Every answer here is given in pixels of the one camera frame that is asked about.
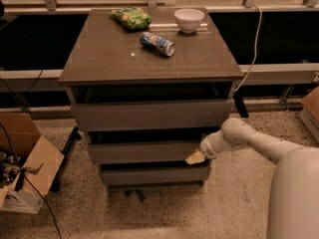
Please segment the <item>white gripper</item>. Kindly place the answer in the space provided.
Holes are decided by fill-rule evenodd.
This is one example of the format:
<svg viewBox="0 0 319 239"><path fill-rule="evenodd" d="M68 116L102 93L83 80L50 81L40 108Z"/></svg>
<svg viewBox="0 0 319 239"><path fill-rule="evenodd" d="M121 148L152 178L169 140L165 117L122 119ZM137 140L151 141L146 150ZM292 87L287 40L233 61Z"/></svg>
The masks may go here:
<svg viewBox="0 0 319 239"><path fill-rule="evenodd" d="M205 158L215 159L222 153L222 133L214 132L206 136L199 145L199 149L196 149L191 155L189 155L185 162L189 165L202 163Z"/></svg>

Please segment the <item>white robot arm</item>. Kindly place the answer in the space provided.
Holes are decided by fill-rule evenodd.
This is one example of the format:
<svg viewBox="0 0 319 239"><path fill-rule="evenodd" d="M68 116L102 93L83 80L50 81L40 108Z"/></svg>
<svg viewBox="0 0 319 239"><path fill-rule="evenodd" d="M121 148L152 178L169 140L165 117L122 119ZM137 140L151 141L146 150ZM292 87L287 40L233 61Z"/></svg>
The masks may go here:
<svg viewBox="0 0 319 239"><path fill-rule="evenodd" d="M227 119L204 137L185 162L193 165L225 151L250 147L275 165L267 239L319 239L319 148L278 138L241 119Z"/></svg>

